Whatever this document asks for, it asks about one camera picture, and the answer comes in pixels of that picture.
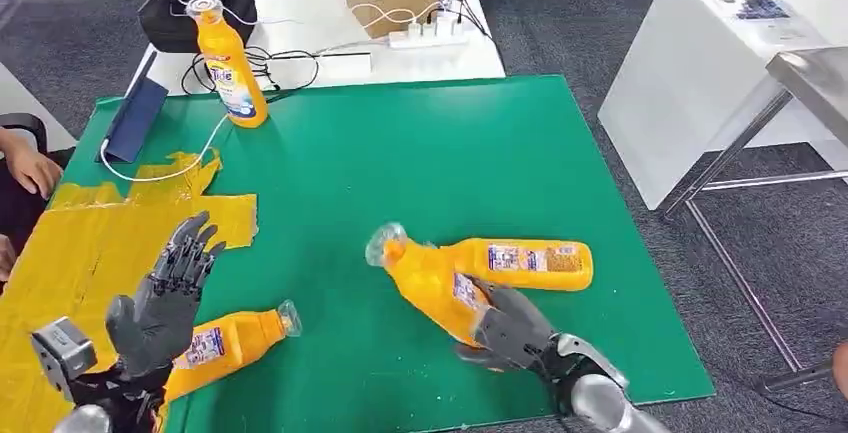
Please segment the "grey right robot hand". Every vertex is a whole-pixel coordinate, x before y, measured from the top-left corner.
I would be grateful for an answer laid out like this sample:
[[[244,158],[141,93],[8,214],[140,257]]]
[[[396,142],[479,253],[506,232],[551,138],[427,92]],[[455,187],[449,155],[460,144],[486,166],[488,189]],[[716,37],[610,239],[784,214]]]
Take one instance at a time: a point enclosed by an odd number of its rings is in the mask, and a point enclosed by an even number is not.
[[[456,355],[463,361],[493,371],[530,370],[543,367],[543,356],[556,331],[522,292],[474,278],[487,301],[478,309],[470,327],[473,346],[458,343]]]

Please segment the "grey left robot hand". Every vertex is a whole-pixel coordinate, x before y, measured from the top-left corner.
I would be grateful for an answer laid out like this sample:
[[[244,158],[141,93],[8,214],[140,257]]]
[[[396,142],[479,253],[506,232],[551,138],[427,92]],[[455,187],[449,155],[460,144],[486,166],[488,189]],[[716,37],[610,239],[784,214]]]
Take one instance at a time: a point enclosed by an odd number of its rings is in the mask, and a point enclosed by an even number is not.
[[[180,223],[135,294],[118,295],[110,304],[105,325],[122,378],[170,367],[189,348],[204,286],[226,246],[206,249],[217,232],[209,219],[202,211]]]

